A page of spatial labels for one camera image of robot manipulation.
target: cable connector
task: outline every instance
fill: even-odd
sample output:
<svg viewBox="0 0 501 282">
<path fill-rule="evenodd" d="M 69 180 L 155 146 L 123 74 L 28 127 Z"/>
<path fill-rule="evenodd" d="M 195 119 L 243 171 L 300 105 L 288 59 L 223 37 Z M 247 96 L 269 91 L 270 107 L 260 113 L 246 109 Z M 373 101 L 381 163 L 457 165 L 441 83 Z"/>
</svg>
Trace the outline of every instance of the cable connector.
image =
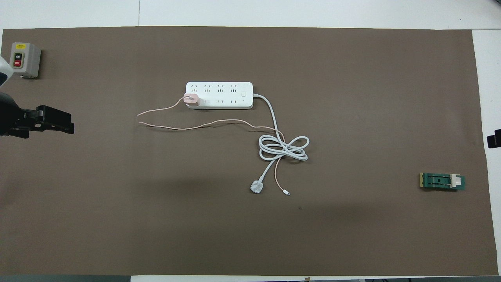
<svg viewBox="0 0 501 282">
<path fill-rule="evenodd" d="M 198 103 L 198 95 L 195 93 L 185 93 L 183 96 L 183 102 L 186 104 Z"/>
</svg>

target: white power strip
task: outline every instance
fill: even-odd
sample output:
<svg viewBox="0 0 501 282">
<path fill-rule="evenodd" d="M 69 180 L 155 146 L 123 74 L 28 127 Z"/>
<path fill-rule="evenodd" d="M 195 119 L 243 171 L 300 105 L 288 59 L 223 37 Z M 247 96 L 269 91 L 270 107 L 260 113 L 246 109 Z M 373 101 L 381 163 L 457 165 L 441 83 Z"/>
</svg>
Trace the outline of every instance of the white power strip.
<svg viewBox="0 0 501 282">
<path fill-rule="evenodd" d="M 200 82 L 186 84 L 186 94 L 196 94 L 197 103 L 190 109 L 250 109 L 253 106 L 253 85 L 250 82 Z"/>
</svg>

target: white plug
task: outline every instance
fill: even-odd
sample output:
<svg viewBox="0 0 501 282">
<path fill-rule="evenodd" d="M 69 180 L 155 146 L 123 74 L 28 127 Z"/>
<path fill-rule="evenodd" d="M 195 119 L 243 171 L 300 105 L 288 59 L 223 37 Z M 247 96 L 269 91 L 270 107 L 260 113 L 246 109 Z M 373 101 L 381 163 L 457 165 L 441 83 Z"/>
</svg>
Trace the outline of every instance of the white plug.
<svg viewBox="0 0 501 282">
<path fill-rule="evenodd" d="M 197 104 L 198 95 L 195 93 L 185 93 L 183 96 L 183 102 L 185 102 L 186 104 Z"/>
<path fill-rule="evenodd" d="M 250 190 L 256 194 L 261 193 L 263 189 L 263 177 L 259 177 L 259 180 L 254 180 L 250 185 Z"/>
</svg>

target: brown surface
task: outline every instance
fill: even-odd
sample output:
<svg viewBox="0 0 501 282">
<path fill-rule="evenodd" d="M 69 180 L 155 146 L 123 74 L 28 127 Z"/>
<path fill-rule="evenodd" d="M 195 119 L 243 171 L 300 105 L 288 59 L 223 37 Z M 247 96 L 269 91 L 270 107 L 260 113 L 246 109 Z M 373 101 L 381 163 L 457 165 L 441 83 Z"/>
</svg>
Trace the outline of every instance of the brown surface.
<svg viewBox="0 0 501 282">
<path fill-rule="evenodd" d="M 497 274 L 470 31 L 135 27 L 4 30 L 42 51 L 18 105 L 73 115 L 74 135 L 0 139 L 1 274 Z M 135 123 L 188 81 L 251 81 L 310 159 L 261 195 L 260 132 Z M 251 110 L 145 117 L 271 125 Z M 462 192 L 420 172 L 461 173 Z"/>
</svg>

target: power cord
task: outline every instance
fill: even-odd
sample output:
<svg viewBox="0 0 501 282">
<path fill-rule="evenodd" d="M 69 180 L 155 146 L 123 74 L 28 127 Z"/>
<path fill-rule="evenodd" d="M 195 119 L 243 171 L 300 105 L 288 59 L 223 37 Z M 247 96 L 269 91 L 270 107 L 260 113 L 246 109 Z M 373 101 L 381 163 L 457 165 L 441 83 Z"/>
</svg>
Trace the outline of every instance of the power cord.
<svg viewBox="0 0 501 282">
<path fill-rule="evenodd" d="M 266 97 L 259 95 L 259 94 L 253 94 L 254 98 L 260 98 L 266 102 L 268 107 L 270 108 L 270 112 L 272 114 L 272 119 L 273 119 L 273 125 L 274 127 L 269 127 L 269 126 L 254 126 L 250 124 L 249 122 L 241 119 L 219 119 L 215 120 L 212 122 L 204 123 L 202 125 L 194 126 L 194 127 L 187 127 L 187 128 L 178 128 L 178 127 L 170 127 L 170 126 L 163 126 L 163 125 L 154 125 L 154 124 L 149 124 L 146 122 L 139 121 L 139 116 L 143 115 L 145 113 L 149 112 L 154 112 L 154 111 L 160 111 L 160 110 L 168 110 L 171 109 L 175 106 L 177 106 L 181 100 L 183 100 L 185 103 L 197 103 L 198 102 L 198 96 L 196 94 L 185 94 L 183 97 L 181 97 L 174 105 L 167 107 L 167 108 L 161 108 L 161 109 L 154 109 L 154 110 L 147 110 L 144 111 L 136 116 L 136 121 L 140 124 L 144 124 L 150 127 L 159 127 L 159 128 L 166 128 L 166 129 L 172 129 L 172 130 L 190 130 L 190 129 L 196 129 L 196 128 L 201 128 L 205 127 L 217 122 L 224 122 L 224 121 L 237 121 L 237 122 L 242 122 L 250 127 L 253 128 L 266 128 L 266 129 L 271 129 L 275 132 L 276 137 L 268 134 L 264 134 L 261 137 L 259 137 L 259 156 L 261 159 L 270 162 L 268 166 L 266 167 L 265 171 L 263 174 L 259 177 L 258 180 L 254 180 L 253 183 L 250 186 L 251 191 L 254 193 L 258 194 L 261 192 L 263 189 L 263 179 L 265 178 L 266 173 L 270 169 L 270 167 L 275 164 L 275 182 L 277 183 L 277 186 L 282 190 L 282 192 L 290 196 L 291 194 L 285 190 L 284 188 L 281 187 L 278 178 L 277 178 L 277 168 L 279 165 L 280 160 L 282 157 L 291 157 L 293 159 L 299 160 L 299 161 L 306 161 L 308 159 L 308 156 L 306 155 L 305 148 L 308 146 L 310 143 L 310 139 L 306 136 L 298 136 L 294 139 L 292 139 L 289 143 L 285 141 L 284 134 L 278 130 L 277 126 L 277 119 L 275 118 L 275 112 L 273 111 L 273 107 L 266 99 Z M 295 146 L 293 145 L 295 142 L 304 140 L 305 143 L 302 146 Z M 263 153 L 272 155 L 272 157 L 266 157 L 263 155 Z"/>
</svg>

